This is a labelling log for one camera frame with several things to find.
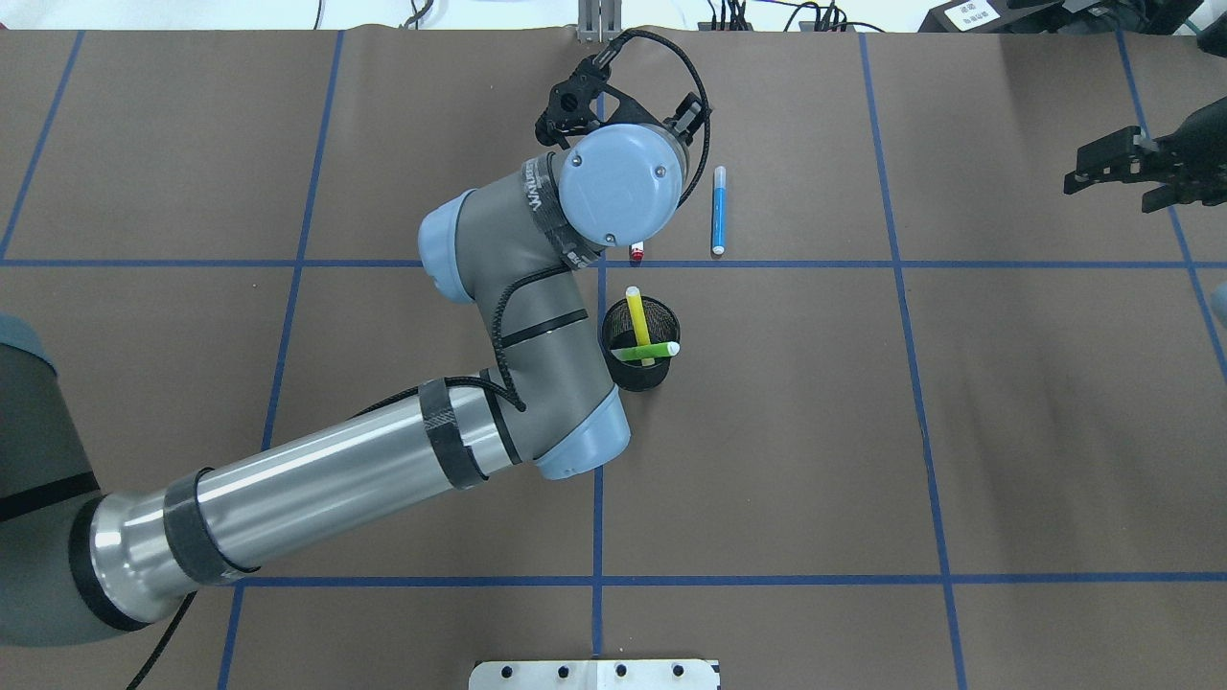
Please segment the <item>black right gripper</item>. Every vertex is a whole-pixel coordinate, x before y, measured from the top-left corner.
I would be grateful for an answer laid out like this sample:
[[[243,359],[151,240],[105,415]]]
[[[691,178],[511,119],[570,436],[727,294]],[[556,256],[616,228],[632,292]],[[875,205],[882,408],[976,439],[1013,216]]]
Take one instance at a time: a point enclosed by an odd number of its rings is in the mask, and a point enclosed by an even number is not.
[[[1160,187],[1141,196],[1141,210],[1182,204],[1214,207],[1226,200],[1226,98],[1201,106],[1171,135],[1153,141],[1141,160],[1148,182]]]

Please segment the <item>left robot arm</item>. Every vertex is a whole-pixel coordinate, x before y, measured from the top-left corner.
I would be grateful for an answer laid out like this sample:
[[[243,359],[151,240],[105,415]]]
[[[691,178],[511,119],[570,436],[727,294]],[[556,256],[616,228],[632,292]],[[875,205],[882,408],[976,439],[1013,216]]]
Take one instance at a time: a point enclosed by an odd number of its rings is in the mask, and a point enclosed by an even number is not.
[[[152,494],[106,494],[34,328],[2,316],[2,643],[83,645],[180,620],[199,589],[439,494],[534,464],[604,467],[631,428],[573,273],[650,239],[683,196],[691,136],[596,124],[569,151],[426,215],[436,289],[474,303],[497,363],[425,381],[342,424],[202,468]]]

